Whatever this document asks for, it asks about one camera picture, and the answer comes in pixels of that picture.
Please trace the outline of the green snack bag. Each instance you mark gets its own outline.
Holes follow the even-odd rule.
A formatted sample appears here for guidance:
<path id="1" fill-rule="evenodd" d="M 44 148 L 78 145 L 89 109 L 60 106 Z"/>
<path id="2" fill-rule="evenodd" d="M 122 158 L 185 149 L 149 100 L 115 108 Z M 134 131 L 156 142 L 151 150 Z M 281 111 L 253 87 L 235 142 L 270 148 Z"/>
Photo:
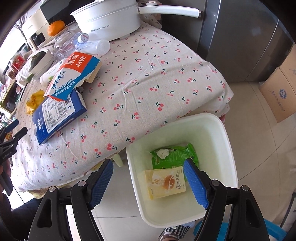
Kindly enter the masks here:
<path id="1" fill-rule="evenodd" d="M 159 149 L 169 149 L 169 156 L 161 160 L 157 156 Z M 191 143 L 183 146 L 168 146 L 158 148 L 150 152 L 152 155 L 152 168 L 153 169 L 171 169 L 183 166 L 186 159 L 192 159 L 193 162 L 199 167 L 199 160 L 194 146 Z"/>

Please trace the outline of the beige bread snack bag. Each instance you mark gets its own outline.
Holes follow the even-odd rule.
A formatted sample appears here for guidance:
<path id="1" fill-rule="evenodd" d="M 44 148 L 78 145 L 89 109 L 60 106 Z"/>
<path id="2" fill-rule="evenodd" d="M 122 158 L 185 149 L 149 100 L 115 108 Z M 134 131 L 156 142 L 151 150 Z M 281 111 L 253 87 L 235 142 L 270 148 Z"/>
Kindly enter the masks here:
<path id="1" fill-rule="evenodd" d="M 150 200 L 163 198 L 186 191 L 183 167 L 145 171 L 145 180 Z"/>

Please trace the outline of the white tissue ball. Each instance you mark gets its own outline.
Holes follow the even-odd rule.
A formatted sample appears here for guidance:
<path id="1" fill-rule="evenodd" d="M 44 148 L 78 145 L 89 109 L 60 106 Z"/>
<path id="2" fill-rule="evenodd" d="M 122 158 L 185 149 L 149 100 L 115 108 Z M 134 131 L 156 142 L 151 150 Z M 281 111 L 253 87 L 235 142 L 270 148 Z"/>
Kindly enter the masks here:
<path id="1" fill-rule="evenodd" d="M 169 156 L 170 152 L 169 149 L 159 149 L 157 151 L 157 156 L 161 159 L 164 160 L 167 156 Z"/>

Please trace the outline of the blue white carton box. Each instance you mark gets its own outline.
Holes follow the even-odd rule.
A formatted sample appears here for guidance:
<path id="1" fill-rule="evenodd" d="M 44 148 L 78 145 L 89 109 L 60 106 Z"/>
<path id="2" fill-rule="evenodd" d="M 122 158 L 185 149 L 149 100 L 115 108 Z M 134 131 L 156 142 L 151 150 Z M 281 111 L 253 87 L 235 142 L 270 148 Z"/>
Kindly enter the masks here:
<path id="1" fill-rule="evenodd" d="M 73 90 L 66 101 L 46 98 L 33 113 L 34 134 L 45 144 L 56 132 L 87 111 L 82 95 Z"/>

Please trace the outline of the yellow crumpled wrapper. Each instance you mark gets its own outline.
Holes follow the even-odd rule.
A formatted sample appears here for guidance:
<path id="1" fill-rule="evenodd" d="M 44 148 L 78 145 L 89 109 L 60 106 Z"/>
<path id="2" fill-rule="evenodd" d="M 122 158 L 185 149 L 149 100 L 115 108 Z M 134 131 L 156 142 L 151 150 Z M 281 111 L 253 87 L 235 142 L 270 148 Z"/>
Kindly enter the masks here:
<path id="1" fill-rule="evenodd" d="M 34 111 L 44 101 L 44 94 L 45 92 L 43 90 L 39 90 L 31 95 L 31 97 L 26 102 L 26 114 L 34 113 Z"/>

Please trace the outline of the striped slipper foot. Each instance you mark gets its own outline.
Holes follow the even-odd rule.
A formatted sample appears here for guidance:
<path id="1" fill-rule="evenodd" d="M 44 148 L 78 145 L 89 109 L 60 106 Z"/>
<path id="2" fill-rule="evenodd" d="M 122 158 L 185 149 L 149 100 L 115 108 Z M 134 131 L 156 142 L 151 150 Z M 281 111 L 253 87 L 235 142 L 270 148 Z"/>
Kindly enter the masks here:
<path id="1" fill-rule="evenodd" d="M 164 228 L 159 235 L 159 241 L 181 240 L 190 229 L 189 226 L 179 225 L 176 227 Z"/>

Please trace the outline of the white yogurt bottle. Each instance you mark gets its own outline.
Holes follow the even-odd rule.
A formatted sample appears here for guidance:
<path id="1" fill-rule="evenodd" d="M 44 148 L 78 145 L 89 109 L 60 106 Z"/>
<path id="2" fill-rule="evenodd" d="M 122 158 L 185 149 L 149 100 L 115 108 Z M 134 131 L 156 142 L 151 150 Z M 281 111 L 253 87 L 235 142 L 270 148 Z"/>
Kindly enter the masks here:
<path id="1" fill-rule="evenodd" d="M 56 75 L 60 67 L 66 62 L 67 58 L 62 59 L 58 63 L 54 64 L 45 73 L 40 76 L 40 84 L 42 86 L 48 86 L 52 81 L 53 77 Z"/>

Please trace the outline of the red label spice jar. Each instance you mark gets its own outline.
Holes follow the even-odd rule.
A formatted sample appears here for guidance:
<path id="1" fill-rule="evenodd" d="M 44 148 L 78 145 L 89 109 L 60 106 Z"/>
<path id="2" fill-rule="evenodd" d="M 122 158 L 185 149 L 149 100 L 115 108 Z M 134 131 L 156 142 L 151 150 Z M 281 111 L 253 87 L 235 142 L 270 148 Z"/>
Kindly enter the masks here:
<path id="1" fill-rule="evenodd" d="M 16 68 L 16 70 L 20 71 L 25 64 L 26 60 L 22 55 L 15 55 L 12 61 L 12 65 Z"/>

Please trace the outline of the dark green pumpkin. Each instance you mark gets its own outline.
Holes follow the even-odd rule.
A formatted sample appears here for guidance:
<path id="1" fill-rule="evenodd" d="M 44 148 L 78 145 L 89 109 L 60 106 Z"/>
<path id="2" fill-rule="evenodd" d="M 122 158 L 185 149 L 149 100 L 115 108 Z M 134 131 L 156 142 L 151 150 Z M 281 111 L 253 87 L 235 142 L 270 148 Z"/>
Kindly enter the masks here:
<path id="1" fill-rule="evenodd" d="M 41 52 L 38 52 L 35 56 L 33 56 L 32 61 L 31 61 L 30 70 L 32 70 L 42 60 L 42 58 L 45 55 L 46 55 L 46 52 L 41 51 Z"/>

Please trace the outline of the stacked cream bowls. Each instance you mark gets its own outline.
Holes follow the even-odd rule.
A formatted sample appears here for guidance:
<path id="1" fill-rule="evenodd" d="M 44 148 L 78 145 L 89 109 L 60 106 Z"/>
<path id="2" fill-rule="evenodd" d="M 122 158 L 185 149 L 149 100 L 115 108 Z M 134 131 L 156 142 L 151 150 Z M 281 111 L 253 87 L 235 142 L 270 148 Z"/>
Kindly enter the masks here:
<path id="1" fill-rule="evenodd" d="M 40 77 L 45 73 L 53 64 L 54 55 L 50 50 L 46 50 L 46 55 L 42 60 L 32 69 L 29 69 L 29 74 L 32 74 L 35 78 Z"/>

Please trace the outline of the orange white fish snack box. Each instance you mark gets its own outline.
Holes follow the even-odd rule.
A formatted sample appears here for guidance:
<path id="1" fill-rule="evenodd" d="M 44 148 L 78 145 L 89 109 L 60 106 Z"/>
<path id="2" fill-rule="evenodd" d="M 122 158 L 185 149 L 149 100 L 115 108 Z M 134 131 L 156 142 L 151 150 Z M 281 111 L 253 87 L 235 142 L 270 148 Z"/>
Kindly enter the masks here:
<path id="1" fill-rule="evenodd" d="M 102 62 L 92 54 L 74 52 L 54 75 L 44 96 L 57 101 L 66 101 L 71 92 L 85 81 L 92 83 Z"/>

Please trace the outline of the clear plastic water bottle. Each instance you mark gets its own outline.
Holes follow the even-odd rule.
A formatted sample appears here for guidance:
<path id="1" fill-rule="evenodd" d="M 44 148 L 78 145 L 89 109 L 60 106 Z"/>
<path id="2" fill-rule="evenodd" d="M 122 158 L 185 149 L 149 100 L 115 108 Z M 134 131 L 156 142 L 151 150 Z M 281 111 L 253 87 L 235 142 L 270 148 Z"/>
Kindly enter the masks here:
<path id="1" fill-rule="evenodd" d="M 76 33 L 71 39 L 67 40 L 57 51 L 53 59 L 54 63 L 61 61 L 64 58 L 68 58 L 76 50 L 81 49 L 89 40 L 87 33 Z"/>

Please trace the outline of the cream air fryer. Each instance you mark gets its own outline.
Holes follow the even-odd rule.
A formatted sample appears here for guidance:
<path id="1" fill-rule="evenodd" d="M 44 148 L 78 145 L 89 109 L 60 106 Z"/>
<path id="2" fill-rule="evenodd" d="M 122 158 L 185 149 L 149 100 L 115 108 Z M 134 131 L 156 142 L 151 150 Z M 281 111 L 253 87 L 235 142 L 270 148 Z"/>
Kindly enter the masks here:
<path id="1" fill-rule="evenodd" d="M 22 26 L 22 32 L 33 51 L 43 47 L 54 38 L 48 35 L 49 23 L 41 9 L 36 10 Z"/>

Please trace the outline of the orange tangerine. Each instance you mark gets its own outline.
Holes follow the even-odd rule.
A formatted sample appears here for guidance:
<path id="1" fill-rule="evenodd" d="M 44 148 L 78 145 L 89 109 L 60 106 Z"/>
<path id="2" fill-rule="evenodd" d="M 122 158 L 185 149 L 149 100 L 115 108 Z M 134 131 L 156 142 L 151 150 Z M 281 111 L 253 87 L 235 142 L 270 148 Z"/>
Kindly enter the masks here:
<path id="1" fill-rule="evenodd" d="M 65 28 L 65 23 L 62 20 L 54 21 L 47 28 L 47 33 L 49 36 L 53 37 L 61 32 Z"/>

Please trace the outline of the cherry print tablecloth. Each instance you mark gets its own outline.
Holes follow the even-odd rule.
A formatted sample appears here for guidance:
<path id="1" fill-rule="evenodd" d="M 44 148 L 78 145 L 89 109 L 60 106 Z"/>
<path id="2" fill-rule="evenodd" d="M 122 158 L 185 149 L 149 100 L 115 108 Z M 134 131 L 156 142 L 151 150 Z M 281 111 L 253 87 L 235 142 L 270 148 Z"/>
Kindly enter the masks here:
<path id="1" fill-rule="evenodd" d="M 11 177 L 21 192 L 78 179 L 143 135 L 193 113 L 223 116 L 233 92 L 222 74 L 175 37 L 142 23 L 129 37 L 111 42 L 92 83 L 83 84 L 86 113 L 38 144 L 26 113 L 42 89 L 30 82 L 16 109 L 27 134 L 13 156 Z"/>

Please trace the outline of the small clear plastic cup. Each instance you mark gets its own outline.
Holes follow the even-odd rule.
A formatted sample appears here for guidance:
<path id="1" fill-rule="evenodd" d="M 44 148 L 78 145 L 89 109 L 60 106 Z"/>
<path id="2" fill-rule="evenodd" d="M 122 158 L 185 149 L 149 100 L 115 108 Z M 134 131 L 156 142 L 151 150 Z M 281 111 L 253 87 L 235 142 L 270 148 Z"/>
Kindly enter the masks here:
<path id="1" fill-rule="evenodd" d="M 110 42 L 105 39 L 98 40 L 96 42 L 87 42 L 79 50 L 82 53 L 105 55 L 110 50 Z"/>

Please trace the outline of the black microwave oven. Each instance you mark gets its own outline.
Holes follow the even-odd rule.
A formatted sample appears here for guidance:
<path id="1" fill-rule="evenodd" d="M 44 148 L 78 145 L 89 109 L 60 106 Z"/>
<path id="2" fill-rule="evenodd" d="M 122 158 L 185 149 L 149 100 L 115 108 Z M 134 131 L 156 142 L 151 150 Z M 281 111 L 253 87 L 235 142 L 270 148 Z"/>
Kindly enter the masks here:
<path id="1" fill-rule="evenodd" d="M 62 20 L 65 25 L 74 21 L 70 13 L 93 2 L 92 0 L 51 0 L 41 4 L 40 9 L 48 23 Z"/>

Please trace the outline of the cardboard box with logo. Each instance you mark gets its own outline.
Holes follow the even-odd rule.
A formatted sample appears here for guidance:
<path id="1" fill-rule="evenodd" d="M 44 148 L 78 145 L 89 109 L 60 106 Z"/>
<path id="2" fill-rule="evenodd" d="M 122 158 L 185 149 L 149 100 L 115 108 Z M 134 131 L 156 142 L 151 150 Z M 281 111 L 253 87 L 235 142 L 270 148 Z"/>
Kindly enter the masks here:
<path id="1" fill-rule="evenodd" d="M 293 45 L 281 66 L 259 88 L 278 123 L 295 113 L 295 58 Z"/>

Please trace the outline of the white electric cooking pot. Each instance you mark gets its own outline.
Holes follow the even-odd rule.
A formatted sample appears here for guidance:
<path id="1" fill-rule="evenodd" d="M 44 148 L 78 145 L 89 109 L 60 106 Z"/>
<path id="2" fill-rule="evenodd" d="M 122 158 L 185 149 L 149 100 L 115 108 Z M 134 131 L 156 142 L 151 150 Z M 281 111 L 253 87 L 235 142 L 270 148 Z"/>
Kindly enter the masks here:
<path id="1" fill-rule="evenodd" d="M 108 41 L 122 39 L 140 28 L 140 15 L 169 14 L 200 18 L 197 8 L 158 5 L 147 1 L 140 6 L 137 1 L 93 1 L 71 13 L 78 27 L 90 40 Z"/>

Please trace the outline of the grey refrigerator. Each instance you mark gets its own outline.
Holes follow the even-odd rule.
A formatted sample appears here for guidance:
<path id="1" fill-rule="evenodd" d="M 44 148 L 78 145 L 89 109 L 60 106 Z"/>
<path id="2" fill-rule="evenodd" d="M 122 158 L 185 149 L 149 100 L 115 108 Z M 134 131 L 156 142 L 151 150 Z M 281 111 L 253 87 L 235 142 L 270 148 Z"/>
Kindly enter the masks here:
<path id="1" fill-rule="evenodd" d="M 293 40 L 261 1 L 162 1 L 201 10 L 201 18 L 162 15 L 162 29 L 204 60 L 227 82 L 267 80 L 289 54 Z"/>

